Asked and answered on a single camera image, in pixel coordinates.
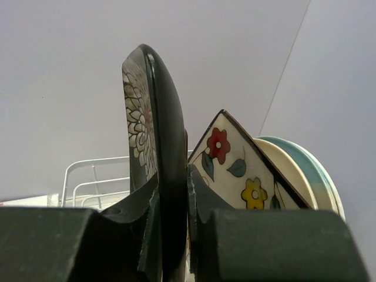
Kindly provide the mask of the cream and blue round plate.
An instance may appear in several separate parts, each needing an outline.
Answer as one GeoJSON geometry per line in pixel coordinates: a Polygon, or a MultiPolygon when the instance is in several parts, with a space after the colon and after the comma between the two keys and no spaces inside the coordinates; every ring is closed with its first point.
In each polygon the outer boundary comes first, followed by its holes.
{"type": "Polygon", "coordinates": [[[291,141],[274,136],[259,136],[258,139],[268,141],[284,150],[300,167],[307,178],[319,209],[332,210],[338,213],[337,203],[328,180],[314,163],[313,159],[302,147],[291,141]]]}

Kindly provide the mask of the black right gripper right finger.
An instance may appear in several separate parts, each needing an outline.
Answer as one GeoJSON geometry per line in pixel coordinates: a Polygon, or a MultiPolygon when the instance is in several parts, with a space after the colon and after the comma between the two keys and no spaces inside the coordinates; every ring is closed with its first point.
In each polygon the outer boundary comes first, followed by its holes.
{"type": "Polygon", "coordinates": [[[187,169],[197,281],[368,281],[351,232],[325,210],[237,210],[187,169]]]}

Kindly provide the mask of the cream and yellow round plate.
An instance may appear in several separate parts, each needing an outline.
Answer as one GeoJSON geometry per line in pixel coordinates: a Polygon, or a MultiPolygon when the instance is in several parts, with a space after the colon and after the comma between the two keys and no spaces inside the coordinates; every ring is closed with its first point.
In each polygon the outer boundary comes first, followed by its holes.
{"type": "Polygon", "coordinates": [[[283,149],[269,141],[263,139],[254,139],[254,141],[293,187],[292,195],[297,197],[299,204],[297,204],[297,202],[293,203],[291,196],[288,196],[288,192],[285,189],[282,190],[282,188],[280,188],[281,183],[277,181],[277,187],[281,194],[283,206],[287,209],[297,209],[302,202],[304,203],[304,208],[307,207],[308,209],[317,210],[318,204],[311,185],[292,157],[283,149]]]}

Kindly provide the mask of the black floral square plate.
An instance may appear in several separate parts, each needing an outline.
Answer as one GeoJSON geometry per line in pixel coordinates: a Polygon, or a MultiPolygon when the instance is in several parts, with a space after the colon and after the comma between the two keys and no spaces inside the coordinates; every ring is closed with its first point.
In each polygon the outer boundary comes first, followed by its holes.
{"type": "Polygon", "coordinates": [[[162,280],[184,281],[187,237],[187,132],[167,67],[141,44],[122,64],[131,190],[157,176],[162,231],[162,280]]]}

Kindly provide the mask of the green red rimmed white plate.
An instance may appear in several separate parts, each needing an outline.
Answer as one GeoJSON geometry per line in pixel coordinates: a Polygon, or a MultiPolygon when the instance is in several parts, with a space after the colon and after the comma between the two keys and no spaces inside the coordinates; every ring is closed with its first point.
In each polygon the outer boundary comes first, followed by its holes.
{"type": "Polygon", "coordinates": [[[345,218],[345,213],[344,213],[344,208],[343,208],[343,204],[342,204],[342,201],[341,201],[341,197],[340,197],[340,194],[331,178],[331,176],[328,174],[328,172],[326,171],[326,169],[322,166],[321,167],[321,170],[323,171],[325,177],[327,178],[327,181],[331,187],[331,190],[333,192],[333,195],[334,195],[334,198],[335,198],[335,202],[337,204],[337,209],[338,209],[338,214],[341,216],[341,218],[346,221],[346,218],[345,218]]]}

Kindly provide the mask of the square floral cream plate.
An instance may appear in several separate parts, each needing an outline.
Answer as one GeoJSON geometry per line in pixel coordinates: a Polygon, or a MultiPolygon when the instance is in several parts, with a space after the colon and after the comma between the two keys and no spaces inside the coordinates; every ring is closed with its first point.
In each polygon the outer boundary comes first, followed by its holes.
{"type": "MultiPolygon", "coordinates": [[[[292,185],[228,111],[212,120],[189,156],[205,184],[236,209],[287,209],[277,187],[288,192],[292,185]]],[[[300,203],[297,209],[304,208],[300,203]]]]}

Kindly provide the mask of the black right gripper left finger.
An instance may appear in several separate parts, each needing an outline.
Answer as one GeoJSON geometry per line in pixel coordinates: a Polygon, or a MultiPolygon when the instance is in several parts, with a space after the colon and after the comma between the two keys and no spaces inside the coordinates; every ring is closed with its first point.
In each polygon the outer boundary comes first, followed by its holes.
{"type": "Polygon", "coordinates": [[[157,177],[103,210],[1,208],[2,281],[160,281],[157,177]]]}

